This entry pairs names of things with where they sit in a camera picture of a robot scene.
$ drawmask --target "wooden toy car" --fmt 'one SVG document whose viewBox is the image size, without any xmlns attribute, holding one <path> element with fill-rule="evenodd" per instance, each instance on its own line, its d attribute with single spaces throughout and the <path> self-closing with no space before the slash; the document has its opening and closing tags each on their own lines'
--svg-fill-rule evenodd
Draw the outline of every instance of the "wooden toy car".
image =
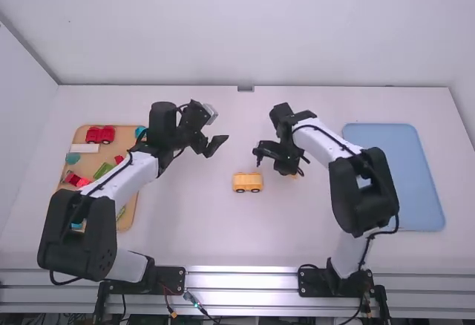
<svg viewBox="0 0 475 325">
<path fill-rule="evenodd" d="M 262 189 L 263 179 L 260 173 L 236 173 L 232 176 L 232 190 L 237 193 L 258 193 Z"/>
<path fill-rule="evenodd" d="M 108 145 L 114 141 L 116 130 L 113 126 L 90 127 L 86 132 L 86 143 L 102 143 Z"/>
</svg>

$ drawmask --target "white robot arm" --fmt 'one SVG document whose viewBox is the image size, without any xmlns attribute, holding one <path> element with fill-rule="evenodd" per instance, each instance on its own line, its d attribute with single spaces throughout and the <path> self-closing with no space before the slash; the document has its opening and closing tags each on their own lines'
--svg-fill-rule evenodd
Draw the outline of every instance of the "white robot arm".
<svg viewBox="0 0 475 325">
<path fill-rule="evenodd" d="M 177 157 L 175 151 L 191 147 L 196 154 L 211 157 L 228 139 L 214 136 L 209 142 L 201 132 L 216 117 L 212 106 L 194 100 L 180 107 L 155 102 L 148 129 L 118 166 L 78 191 L 60 189 L 51 197 L 37 260 L 40 267 L 50 270 L 54 284 L 107 279 L 141 284 L 145 289 L 157 285 L 157 267 L 151 257 L 117 248 L 116 217 L 135 193 L 162 175 Z M 72 223 L 83 220 L 87 220 L 84 232 L 71 229 Z M 56 282 L 53 272 L 76 278 Z"/>
<path fill-rule="evenodd" d="M 332 210 L 344 232 L 322 276 L 332 295 L 344 296 L 348 283 L 354 288 L 354 278 L 363 273 L 371 240 L 377 234 L 395 233 L 399 227 L 399 201 L 384 152 L 346 141 L 313 112 L 294 114 L 287 103 L 276 105 L 269 116 L 280 141 L 258 143 L 252 151 L 258 166 L 264 157 L 270 157 L 280 174 L 303 176 L 298 164 L 300 159 L 309 163 L 304 156 L 307 152 L 329 170 Z M 360 186 L 360 179 L 367 180 L 366 185 Z M 393 216 L 396 230 L 379 231 Z"/>
</svg>

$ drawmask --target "toy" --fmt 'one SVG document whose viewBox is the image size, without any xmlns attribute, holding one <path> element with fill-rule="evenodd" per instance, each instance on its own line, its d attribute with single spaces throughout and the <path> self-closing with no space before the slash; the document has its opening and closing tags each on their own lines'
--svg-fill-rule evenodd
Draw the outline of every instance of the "toy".
<svg viewBox="0 0 475 325">
<path fill-rule="evenodd" d="M 75 175 L 73 171 L 67 171 L 64 179 L 65 183 L 70 183 L 73 186 L 77 186 L 77 183 L 81 180 L 81 177 Z"/>
<path fill-rule="evenodd" d="M 139 126 L 135 129 L 135 138 L 139 138 L 142 131 L 145 130 L 145 126 Z"/>
<path fill-rule="evenodd" d="M 113 126 L 104 126 L 104 128 L 101 131 L 101 138 L 100 142 L 103 145 L 108 145 L 109 143 L 112 143 L 114 141 L 114 138 L 116 136 L 116 130 L 114 129 Z"/>
<path fill-rule="evenodd" d="M 66 163 L 69 165 L 75 165 L 81 159 L 81 154 L 73 152 L 66 153 Z"/>
<path fill-rule="evenodd" d="M 86 186 L 87 184 L 91 184 L 92 182 L 89 179 L 86 178 L 81 178 L 79 182 L 77 182 L 77 187 L 82 188 L 83 186 Z"/>
<path fill-rule="evenodd" d="M 69 148 L 70 153 L 99 153 L 99 146 L 91 143 L 74 143 Z"/>
<path fill-rule="evenodd" d="M 119 165 L 119 164 L 124 160 L 124 157 L 122 157 L 122 156 L 115 156 L 115 157 L 114 157 L 114 160 L 116 161 L 116 164 Z"/>
<path fill-rule="evenodd" d="M 101 134 L 99 127 L 90 127 L 86 132 L 86 143 L 98 143 Z"/>
<path fill-rule="evenodd" d="M 98 180 L 100 177 L 102 177 L 104 174 L 108 173 L 114 169 L 113 165 L 110 165 L 109 163 L 104 162 L 99 169 L 97 169 L 97 172 L 94 173 L 94 180 Z"/>
<path fill-rule="evenodd" d="M 103 128 L 90 127 L 86 132 L 86 143 L 102 143 L 108 145 L 114 141 L 116 130 L 113 126 L 107 125 Z"/>
<path fill-rule="evenodd" d="M 263 179 L 260 173 L 236 173 L 232 176 L 232 190 L 237 193 L 252 191 L 258 193 L 263 189 Z"/>
</svg>

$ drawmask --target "wire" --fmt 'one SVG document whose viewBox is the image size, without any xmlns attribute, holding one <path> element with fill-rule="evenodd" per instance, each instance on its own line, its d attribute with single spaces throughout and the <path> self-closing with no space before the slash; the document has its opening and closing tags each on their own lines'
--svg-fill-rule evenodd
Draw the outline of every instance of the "wire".
<svg viewBox="0 0 475 325">
<path fill-rule="evenodd" d="M 348 324 L 351 320 L 356 319 L 361 311 L 361 306 L 363 305 L 363 297 L 360 298 L 359 305 L 358 305 L 358 310 L 356 310 L 356 313 L 353 314 L 351 318 L 348 318 L 347 320 L 343 321 L 342 323 L 339 323 L 338 325 L 346 325 Z"/>
<path fill-rule="evenodd" d="M 127 305 L 125 304 L 125 295 L 124 294 L 122 294 L 122 305 L 124 306 L 124 311 L 122 312 L 122 317 L 120 318 L 120 321 L 124 320 L 125 314 L 127 313 Z"/>
<path fill-rule="evenodd" d="M 212 318 L 211 316 L 209 316 L 208 312 L 205 309 L 201 308 L 200 312 L 201 314 L 205 315 L 209 320 L 211 320 L 213 323 L 219 324 L 220 319 Z"/>
<path fill-rule="evenodd" d="M 71 284 L 71 283 L 74 283 L 74 282 L 77 282 L 78 280 L 81 280 L 82 278 L 81 277 L 75 277 L 75 278 L 72 278 L 70 280 L 65 280 L 64 282 L 58 282 L 54 279 L 54 273 L 53 271 L 50 270 L 50 281 L 52 284 L 54 284 L 55 286 L 65 286 L 67 284 Z"/>
<path fill-rule="evenodd" d="M 166 289 L 168 291 L 168 293 L 170 293 L 171 295 L 181 295 L 180 293 L 176 293 L 174 292 L 173 290 L 171 290 L 170 288 L 168 288 L 163 282 L 160 282 L 159 280 L 157 281 L 157 283 L 159 285 L 161 285 L 164 289 Z"/>
</svg>

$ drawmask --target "red toy car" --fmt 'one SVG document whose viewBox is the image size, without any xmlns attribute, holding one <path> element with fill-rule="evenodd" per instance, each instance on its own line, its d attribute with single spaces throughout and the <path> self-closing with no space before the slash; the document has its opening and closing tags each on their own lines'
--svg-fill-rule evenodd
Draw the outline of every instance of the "red toy car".
<svg viewBox="0 0 475 325">
<path fill-rule="evenodd" d="M 115 136 L 116 130 L 113 126 L 104 126 L 101 131 L 100 142 L 104 145 L 108 145 L 109 143 L 112 143 L 114 141 Z"/>
<path fill-rule="evenodd" d="M 86 133 L 86 143 L 103 143 L 108 145 L 114 141 L 116 130 L 113 126 L 90 127 Z"/>
<path fill-rule="evenodd" d="M 90 127 L 86 133 L 86 143 L 99 143 L 101 129 L 99 127 Z"/>
</svg>

